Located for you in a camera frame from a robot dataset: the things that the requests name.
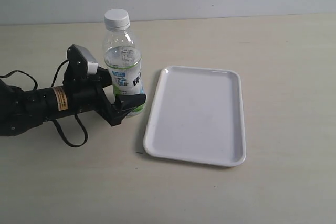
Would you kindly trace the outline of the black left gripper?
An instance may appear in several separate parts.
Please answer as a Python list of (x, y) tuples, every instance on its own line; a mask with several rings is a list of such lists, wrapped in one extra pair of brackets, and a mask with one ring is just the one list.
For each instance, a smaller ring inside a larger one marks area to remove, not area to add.
[(108, 69), (98, 67), (94, 75), (75, 77), (68, 66), (62, 83), (68, 101), (66, 114), (96, 111), (110, 126), (117, 126), (124, 118), (121, 111), (138, 112), (143, 109), (146, 102), (145, 94), (117, 94), (114, 104), (110, 103), (103, 89), (112, 84)]

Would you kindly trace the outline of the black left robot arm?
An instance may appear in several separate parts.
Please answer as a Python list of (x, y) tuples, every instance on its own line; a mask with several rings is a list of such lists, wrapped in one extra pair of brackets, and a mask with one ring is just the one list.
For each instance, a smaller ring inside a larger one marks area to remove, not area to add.
[(119, 125), (145, 103), (146, 95), (116, 95), (110, 103), (104, 92), (110, 85), (107, 69), (80, 76), (71, 67), (67, 67), (60, 86), (23, 91), (1, 82), (1, 136), (20, 135), (44, 122), (88, 111), (97, 112), (110, 126)]

